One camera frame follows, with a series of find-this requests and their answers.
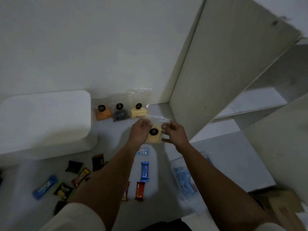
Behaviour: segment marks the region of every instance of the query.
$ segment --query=red and yellow candy wrapper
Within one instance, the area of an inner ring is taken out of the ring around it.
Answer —
[[[136,196],[135,196],[136,200],[143,201],[144,185],[145,182],[137,182]]]
[[[129,182],[126,185],[126,188],[125,188],[125,191],[124,191],[124,194],[123,194],[123,198],[122,198],[123,201],[127,201],[128,188],[129,188]]]
[[[79,184],[83,181],[83,179],[86,178],[86,176],[88,174],[90,174],[90,170],[88,170],[86,167],[81,171],[80,175],[77,176],[76,178],[74,178],[71,183],[73,184],[73,186],[75,186],[76,188],[79,186]]]

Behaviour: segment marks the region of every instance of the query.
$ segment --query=hand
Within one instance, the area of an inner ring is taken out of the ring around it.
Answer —
[[[175,148],[179,153],[183,153],[183,151],[191,146],[184,127],[176,122],[164,123],[161,125],[166,135],[169,135],[169,139],[162,139],[165,143],[172,143],[175,145]]]
[[[153,124],[150,120],[140,118],[133,124],[127,144],[139,148],[147,140],[152,126]]]

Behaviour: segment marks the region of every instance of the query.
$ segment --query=person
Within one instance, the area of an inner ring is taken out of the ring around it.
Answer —
[[[152,123],[147,119],[139,119],[133,124],[127,143],[40,231],[110,231],[120,208],[135,154],[147,140],[151,127]],[[187,168],[218,229],[284,230],[274,224],[271,217],[248,193],[193,148],[183,126],[171,122],[164,123],[162,129],[169,136],[169,139],[162,141],[174,144],[176,150],[183,155]],[[152,226],[148,230],[168,229],[155,229],[155,226]]]

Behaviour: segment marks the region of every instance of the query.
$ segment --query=white lid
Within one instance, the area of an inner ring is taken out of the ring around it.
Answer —
[[[91,130],[86,91],[19,95],[0,104],[0,154],[70,143]]]

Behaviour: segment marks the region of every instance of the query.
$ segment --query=left hand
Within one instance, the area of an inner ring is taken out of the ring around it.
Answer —
[[[127,143],[139,148],[147,140],[152,126],[150,120],[140,118],[133,124]]]

